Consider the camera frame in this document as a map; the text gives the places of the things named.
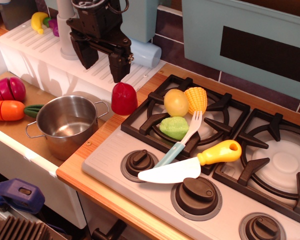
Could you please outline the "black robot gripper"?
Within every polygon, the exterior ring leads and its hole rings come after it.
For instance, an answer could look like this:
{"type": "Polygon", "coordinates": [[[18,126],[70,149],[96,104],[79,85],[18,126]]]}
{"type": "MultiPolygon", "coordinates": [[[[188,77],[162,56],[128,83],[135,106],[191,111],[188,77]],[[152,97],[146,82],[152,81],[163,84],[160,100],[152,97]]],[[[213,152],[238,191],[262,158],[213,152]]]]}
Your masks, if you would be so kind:
{"type": "Polygon", "coordinates": [[[131,71],[134,60],[130,50],[131,40],[122,32],[122,14],[128,10],[129,1],[121,7],[119,0],[72,0],[77,17],[69,18],[70,40],[85,69],[99,59],[98,50],[110,54],[109,67],[115,83],[121,82],[131,71]]]}

